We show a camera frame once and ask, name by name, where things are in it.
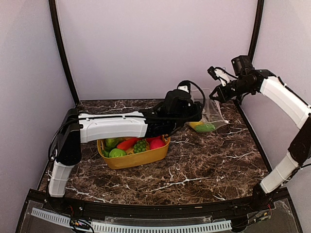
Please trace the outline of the yellow lemon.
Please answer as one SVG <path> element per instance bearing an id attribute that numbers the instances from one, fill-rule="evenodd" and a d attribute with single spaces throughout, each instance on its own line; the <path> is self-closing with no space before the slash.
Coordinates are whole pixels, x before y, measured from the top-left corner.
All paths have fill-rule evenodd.
<path id="1" fill-rule="evenodd" d="M 201 121 L 199 121 L 199 122 L 189 122 L 189 126 L 192 127 L 193 129 L 195 129 L 199 125 L 204 125 L 204 123 L 201 122 Z"/>

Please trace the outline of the clear zip top bag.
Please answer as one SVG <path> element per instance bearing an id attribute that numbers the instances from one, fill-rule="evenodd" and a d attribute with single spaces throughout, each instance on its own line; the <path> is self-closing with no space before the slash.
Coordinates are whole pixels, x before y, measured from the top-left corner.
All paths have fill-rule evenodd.
<path id="1" fill-rule="evenodd" d="M 203 123 L 212 123 L 216 127 L 216 130 L 222 126 L 225 126 L 229 123 L 228 120 L 224 119 L 220 105 L 218 101 L 211 100 L 209 95 L 211 93 L 211 89 L 203 88 L 202 91 L 205 94 L 206 102 L 202 113 L 201 122 Z"/>

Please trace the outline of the green bumpy cucumber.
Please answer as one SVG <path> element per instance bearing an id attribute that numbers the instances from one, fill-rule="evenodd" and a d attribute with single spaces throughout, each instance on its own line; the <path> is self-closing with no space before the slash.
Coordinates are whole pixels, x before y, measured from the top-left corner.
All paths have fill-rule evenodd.
<path id="1" fill-rule="evenodd" d="M 212 123 L 203 123 L 195 126 L 195 131 L 198 133 L 208 133 L 216 130 L 216 127 Z"/>

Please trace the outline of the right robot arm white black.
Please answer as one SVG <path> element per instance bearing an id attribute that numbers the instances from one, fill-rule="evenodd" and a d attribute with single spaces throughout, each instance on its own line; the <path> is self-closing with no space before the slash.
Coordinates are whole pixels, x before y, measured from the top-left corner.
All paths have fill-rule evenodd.
<path id="1" fill-rule="evenodd" d="M 210 99 L 225 103 L 231 99 L 242 101 L 245 95 L 260 93 L 273 101 L 299 129 L 285 157 L 254 188 L 255 195 L 248 199 L 248 207 L 259 210 L 267 202 L 266 195 L 275 191 L 304 166 L 311 157 L 311 106 L 291 90 L 280 77 L 267 69 L 255 69 L 247 55 L 231 60 L 235 74 L 231 76 L 220 67 L 210 67 L 207 72 L 220 85 L 210 94 Z"/>

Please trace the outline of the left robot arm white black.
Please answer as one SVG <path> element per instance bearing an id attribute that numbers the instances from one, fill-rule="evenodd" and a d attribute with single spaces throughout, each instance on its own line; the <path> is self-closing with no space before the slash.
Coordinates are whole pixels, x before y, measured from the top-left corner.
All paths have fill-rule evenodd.
<path id="1" fill-rule="evenodd" d="M 69 207 L 63 196 L 71 170 L 82 159 L 82 143 L 120 137 L 172 135 L 185 123 L 199 121 L 204 105 L 204 101 L 194 101 L 190 91 L 175 89 L 153 108 L 131 113 L 89 115 L 80 114 L 75 108 L 69 109 L 48 152 L 53 161 L 48 185 L 50 205 L 59 212 Z"/>

